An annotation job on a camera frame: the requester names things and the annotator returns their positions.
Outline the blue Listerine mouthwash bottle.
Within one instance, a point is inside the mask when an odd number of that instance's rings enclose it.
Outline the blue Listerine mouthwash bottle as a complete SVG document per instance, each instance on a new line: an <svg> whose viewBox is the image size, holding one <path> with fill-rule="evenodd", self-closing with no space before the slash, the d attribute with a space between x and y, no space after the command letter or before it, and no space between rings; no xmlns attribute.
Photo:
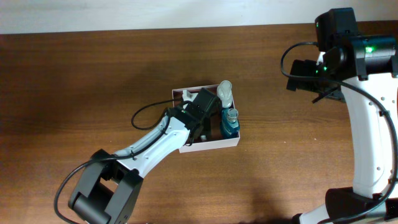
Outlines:
<svg viewBox="0 0 398 224"><path fill-rule="evenodd" d="M220 131L224 139L238 136L240 130L238 116L238 110L235 108L226 108L221 112Z"/></svg>

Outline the dark purple pump bottle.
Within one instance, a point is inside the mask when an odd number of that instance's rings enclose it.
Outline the dark purple pump bottle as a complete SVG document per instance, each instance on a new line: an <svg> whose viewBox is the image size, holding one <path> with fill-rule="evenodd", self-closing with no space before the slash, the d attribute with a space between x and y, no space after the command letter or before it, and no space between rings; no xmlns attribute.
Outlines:
<svg viewBox="0 0 398 224"><path fill-rule="evenodd" d="M229 108L232 105L233 94L232 94L232 83L228 80L223 80L217 86L217 96L221 101L221 106L223 108Z"/></svg>

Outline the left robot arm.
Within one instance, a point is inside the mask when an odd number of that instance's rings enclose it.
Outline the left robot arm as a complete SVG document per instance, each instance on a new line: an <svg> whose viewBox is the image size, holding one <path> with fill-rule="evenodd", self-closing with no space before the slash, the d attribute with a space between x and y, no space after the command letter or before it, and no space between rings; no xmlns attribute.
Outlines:
<svg viewBox="0 0 398 224"><path fill-rule="evenodd" d="M192 101L165 109L157 126L134 144L114 154L95 152L82 167L68 207L87 223L127 223L144 177L171 152L198 138L219 103L202 88Z"/></svg>

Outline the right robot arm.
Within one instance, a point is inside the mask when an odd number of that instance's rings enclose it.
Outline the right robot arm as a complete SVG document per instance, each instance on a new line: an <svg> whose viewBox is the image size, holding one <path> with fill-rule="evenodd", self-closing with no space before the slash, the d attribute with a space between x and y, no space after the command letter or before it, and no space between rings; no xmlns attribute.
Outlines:
<svg viewBox="0 0 398 224"><path fill-rule="evenodd" d="M346 103L354 149L350 187L329 189L323 205L293 223L387 223L397 220L397 41L363 35L352 8L315 19L317 60L295 60L287 89Z"/></svg>

